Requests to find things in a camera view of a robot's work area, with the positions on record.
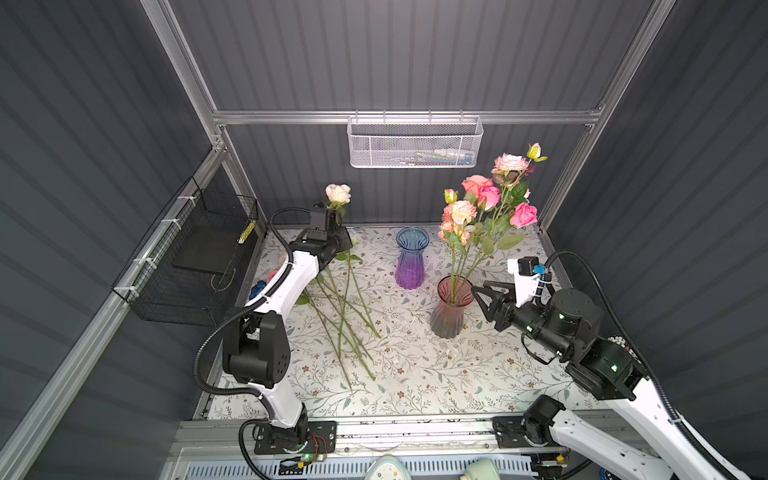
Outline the cream white rose stem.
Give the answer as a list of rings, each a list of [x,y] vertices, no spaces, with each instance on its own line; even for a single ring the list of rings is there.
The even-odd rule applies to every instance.
[[[335,258],[339,261],[349,261],[353,241],[343,225],[346,206],[351,202],[351,187],[347,184],[328,184],[325,187],[327,196],[326,208],[330,214],[332,237],[337,244]]]

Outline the pink grey glass vase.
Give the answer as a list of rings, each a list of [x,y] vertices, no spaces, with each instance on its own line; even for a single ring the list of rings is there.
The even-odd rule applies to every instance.
[[[450,275],[437,286],[438,304],[430,316],[430,328],[438,337],[455,338],[463,329],[465,309],[474,301],[472,283]]]

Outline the peach spray rose stem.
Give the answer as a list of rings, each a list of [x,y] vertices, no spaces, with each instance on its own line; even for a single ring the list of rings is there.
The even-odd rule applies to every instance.
[[[460,278],[463,276],[469,255],[477,219],[477,206],[472,195],[460,199],[459,192],[454,189],[445,189],[443,194],[446,205],[438,236],[448,245],[451,252],[450,302],[458,304]]]

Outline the hot pink rose stem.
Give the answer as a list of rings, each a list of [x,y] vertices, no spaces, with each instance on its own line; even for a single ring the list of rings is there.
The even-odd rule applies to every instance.
[[[476,255],[465,276],[471,277],[482,262],[497,253],[516,247],[525,238],[522,231],[537,223],[537,208],[526,202],[519,203],[514,209],[505,208],[497,214],[484,216],[474,224],[471,232],[470,243]]]

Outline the blue purple glass vase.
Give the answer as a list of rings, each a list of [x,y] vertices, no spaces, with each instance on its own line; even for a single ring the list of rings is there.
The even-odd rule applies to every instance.
[[[419,227],[406,227],[401,229],[396,236],[400,249],[395,280],[397,284],[406,289],[419,288],[425,279],[424,250],[430,243],[427,232]]]

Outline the magenta rose long stem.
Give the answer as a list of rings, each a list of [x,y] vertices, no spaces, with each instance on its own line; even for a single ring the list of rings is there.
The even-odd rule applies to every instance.
[[[500,190],[494,185],[486,185],[480,188],[477,194],[478,208],[482,211],[494,209],[501,201]]]

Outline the salmon pink rose stem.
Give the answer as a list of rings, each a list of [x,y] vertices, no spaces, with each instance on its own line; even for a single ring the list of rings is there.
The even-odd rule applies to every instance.
[[[465,192],[467,194],[472,194],[477,199],[482,196],[484,190],[493,186],[493,181],[482,175],[471,175],[462,182],[462,187]]]

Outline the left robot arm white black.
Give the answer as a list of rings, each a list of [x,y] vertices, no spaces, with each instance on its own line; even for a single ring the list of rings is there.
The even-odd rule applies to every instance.
[[[311,229],[297,237],[275,276],[246,304],[245,315],[223,330],[224,372],[261,401],[277,429],[294,430],[306,418],[303,402],[286,379],[291,347],[285,320],[311,281],[351,247],[344,226],[324,233]]]

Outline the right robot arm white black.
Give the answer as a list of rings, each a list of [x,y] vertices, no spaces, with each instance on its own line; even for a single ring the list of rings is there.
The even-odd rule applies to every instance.
[[[540,395],[519,431],[536,447],[568,448],[619,479],[744,479],[672,408],[650,370],[630,349],[599,335],[602,310],[575,289],[554,291],[548,303],[523,301],[512,283],[487,281],[472,290],[486,320],[513,327],[521,341],[552,353],[578,387],[618,413],[651,448],[645,453],[587,423],[560,401]]]

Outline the bunch of artificial flowers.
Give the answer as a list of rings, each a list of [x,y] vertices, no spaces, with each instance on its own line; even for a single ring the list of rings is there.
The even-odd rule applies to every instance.
[[[368,338],[382,339],[356,275],[355,266],[361,263],[362,259],[357,255],[333,261],[310,281],[297,301],[298,305],[309,307],[320,320],[349,388],[352,387],[352,376],[347,361],[355,361],[369,380],[377,379]]]

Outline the blue artificial flower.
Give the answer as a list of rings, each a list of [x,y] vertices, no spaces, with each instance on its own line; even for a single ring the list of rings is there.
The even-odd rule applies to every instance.
[[[256,298],[267,286],[267,283],[264,280],[257,281],[251,288],[249,299],[252,300]]]

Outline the yellow green marker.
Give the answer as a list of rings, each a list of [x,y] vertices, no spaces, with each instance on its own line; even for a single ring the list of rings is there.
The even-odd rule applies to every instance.
[[[238,237],[238,243],[239,244],[244,244],[247,241],[247,239],[250,236],[250,234],[253,232],[255,227],[256,227],[256,222],[255,221],[251,221],[244,228],[244,230],[241,232],[240,236]]]

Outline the bundle of white-tipped sticks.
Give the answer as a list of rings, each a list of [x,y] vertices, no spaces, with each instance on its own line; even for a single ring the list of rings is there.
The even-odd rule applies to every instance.
[[[615,343],[619,347],[621,347],[624,351],[626,351],[629,355],[631,355],[635,360],[638,359],[637,354],[629,344],[629,342],[622,336],[611,336],[608,338],[608,341]]]

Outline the markers in white basket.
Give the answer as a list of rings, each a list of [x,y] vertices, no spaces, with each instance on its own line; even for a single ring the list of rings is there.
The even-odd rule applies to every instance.
[[[476,164],[475,153],[463,149],[435,149],[401,152],[389,158],[394,165],[470,167]]]

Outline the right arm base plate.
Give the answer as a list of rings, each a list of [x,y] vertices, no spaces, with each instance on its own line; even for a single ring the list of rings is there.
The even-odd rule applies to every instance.
[[[494,416],[491,419],[491,425],[499,448],[536,448],[536,445],[527,438],[523,416]]]

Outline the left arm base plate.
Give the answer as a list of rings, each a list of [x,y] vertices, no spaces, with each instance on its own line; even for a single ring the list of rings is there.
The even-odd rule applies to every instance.
[[[292,429],[260,424],[253,437],[256,455],[329,454],[336,448],[338,423],[335,421],[299,422]]]

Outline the white vented rail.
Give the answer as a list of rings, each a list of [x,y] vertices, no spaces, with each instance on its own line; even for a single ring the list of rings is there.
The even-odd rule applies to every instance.
[[[447,456],[405,456],[395,463],[404,467],[412,479],[447,478],[457,479],[464,474],[476,478],[470,466],[481,460],[488,460],[502,479],[533,479],[539,475],[533,471],[532,460],[527,456],[512,454],[447,455]],[[270,479],[363,479],[373,472],[380,457],[337,457],[304,468],[302,471],[281,472],[277,460],[258,460],[260,471]],[[208,461],[190,464],[183,479],[254,479],[256,475],[243,461]]]

